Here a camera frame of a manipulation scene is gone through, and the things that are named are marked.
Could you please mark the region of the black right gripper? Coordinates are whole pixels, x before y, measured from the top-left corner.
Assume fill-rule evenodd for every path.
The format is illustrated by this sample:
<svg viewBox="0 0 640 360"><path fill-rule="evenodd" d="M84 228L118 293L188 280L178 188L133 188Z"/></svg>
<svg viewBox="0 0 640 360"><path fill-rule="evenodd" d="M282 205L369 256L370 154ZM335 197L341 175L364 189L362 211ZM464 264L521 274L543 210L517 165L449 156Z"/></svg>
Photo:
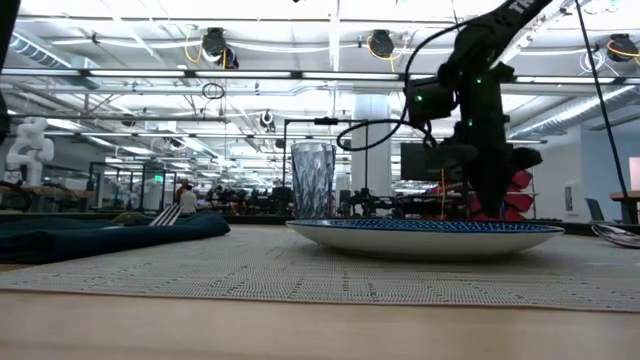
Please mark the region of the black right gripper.
<svg viewBox="0 0 640 360"><path fill-rule="evenodd" d="M461 175L471 175L470 183L481 210L486 215L499 216L504 198L512 184L513 172L526 170L543 162L538 150L528 147L515 148L509 143L478 145L464 142L460 137L445 138L432 149L432 168L452 170ZM492 180L483 173L491 169L506 170Z"/></svg>

